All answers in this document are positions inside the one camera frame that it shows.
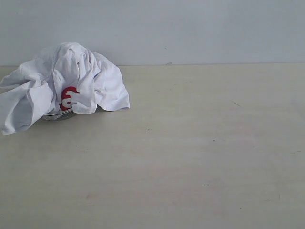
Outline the white t-shirt red print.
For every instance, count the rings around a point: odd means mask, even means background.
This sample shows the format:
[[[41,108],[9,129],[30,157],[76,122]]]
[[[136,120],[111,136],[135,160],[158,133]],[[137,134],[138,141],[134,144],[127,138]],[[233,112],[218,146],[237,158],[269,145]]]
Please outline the white t-shirt red print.
[[[121,70],[103,55],[78,43],[42,50],[0,83],[0,129],[25,131],[47,115],[73,111],[90,115],[130,108]]]

